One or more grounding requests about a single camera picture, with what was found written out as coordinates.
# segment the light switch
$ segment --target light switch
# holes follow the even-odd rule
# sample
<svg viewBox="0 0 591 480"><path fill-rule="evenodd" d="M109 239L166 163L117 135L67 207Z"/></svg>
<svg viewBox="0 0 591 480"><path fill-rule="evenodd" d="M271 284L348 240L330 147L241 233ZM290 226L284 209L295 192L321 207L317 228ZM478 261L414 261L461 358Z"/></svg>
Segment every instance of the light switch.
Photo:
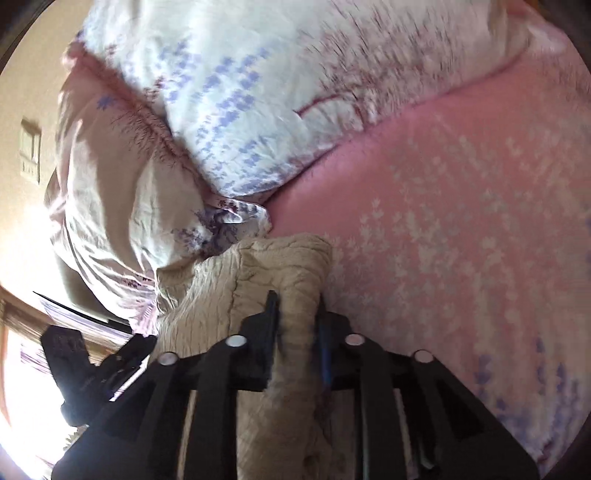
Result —
<svg viewBox="0 0 591 480"><path fill-rule="evenodd" d="M39 185L39 155L41 147L41 131L35 125L23 120L21 122L20 145L18 152L21 175Z"/></svg>

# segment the white dot marker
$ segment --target white dot marker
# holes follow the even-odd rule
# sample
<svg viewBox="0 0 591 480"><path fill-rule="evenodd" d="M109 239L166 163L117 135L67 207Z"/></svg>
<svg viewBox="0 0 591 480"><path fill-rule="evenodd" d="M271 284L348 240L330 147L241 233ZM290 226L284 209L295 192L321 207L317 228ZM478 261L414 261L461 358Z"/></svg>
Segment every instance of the white dot marker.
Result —
<svg viewBox="0 0 591 480"><path fill-rule="evenodd" d="M430 364L435 360L435 357L431 352L427 352L426 350L419 350L414 354L414 359L421 363L421 364Z"/></svg>
<svg viewBox="0 0 591 480"><path fill-rule="evenodd" d="M233 348L238 348L239 346L246 345L246 337L242 335L232 335L226 339L226 345L231 346Z"/></svg>
<svg viewBox="0 0 591 480"><path fill-rule="evenodd" d="M165 367L174 365L176 362L178 362L178 355L174 352L164 352L158 357L158 363Z"/></svg>
<svg viewBox="0 0 591 480"><path fill-rule="evenodd" d="M350 346L359 346L365 343L365 337L358 333L351 333L345 337L345 343Z"/></svg>

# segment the beige blanket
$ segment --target beige blanket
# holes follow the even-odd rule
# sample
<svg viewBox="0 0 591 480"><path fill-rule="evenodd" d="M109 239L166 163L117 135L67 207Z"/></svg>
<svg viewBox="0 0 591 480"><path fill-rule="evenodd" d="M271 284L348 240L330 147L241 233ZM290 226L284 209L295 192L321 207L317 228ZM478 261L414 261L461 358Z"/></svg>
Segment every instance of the beige blanket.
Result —
<svg viewBox="0 0 591 480"><path fill-rule="evenodd" d="M280 296L283 346L275 352L272 380L264 393L238 397L241 479L328 476L330 447L314 420L320 382L311 347L330 254L330 245L313 235L245 240L219 257L158 274L164 315L152 358L165 351L181 357L202 353L237 333L244 317L263 310L269 290ZM181 451L179 472L183 456Z"/></svg>

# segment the pink bedsheet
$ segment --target pink bedsheet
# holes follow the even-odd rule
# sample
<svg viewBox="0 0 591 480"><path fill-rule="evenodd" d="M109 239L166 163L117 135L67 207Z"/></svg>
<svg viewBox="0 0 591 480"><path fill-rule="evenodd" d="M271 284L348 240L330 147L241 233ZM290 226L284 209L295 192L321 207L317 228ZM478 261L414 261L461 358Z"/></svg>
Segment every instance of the pink bedsheet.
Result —
<svg viewBox="0 0 591 480"><path fill-rule="evenodd" d="M268 208L272 235L334 245L331 309L431 350L543 473L591 410L591 78L531 29L504 72L339 147Z"/></svg>

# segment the pillow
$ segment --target pillow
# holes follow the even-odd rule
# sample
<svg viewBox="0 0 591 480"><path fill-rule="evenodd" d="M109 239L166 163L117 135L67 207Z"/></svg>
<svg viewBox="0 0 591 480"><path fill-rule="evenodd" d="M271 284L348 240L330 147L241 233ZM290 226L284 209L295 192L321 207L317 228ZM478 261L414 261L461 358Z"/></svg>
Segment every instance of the pillow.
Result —
<svg viewBox="0 0 591 480"><path fill-rule="evenodd" d="M79 36L229 197L283 185L527 38L500 0L98 0Z"/></svg>
<svg viewBox="0 0 591 480"><path fill-rule="evenodd" d="M165 125L73 48L60 94L51 240L97 299L151 333L155 272L266 233L266 211L216 195Z"/></svg>

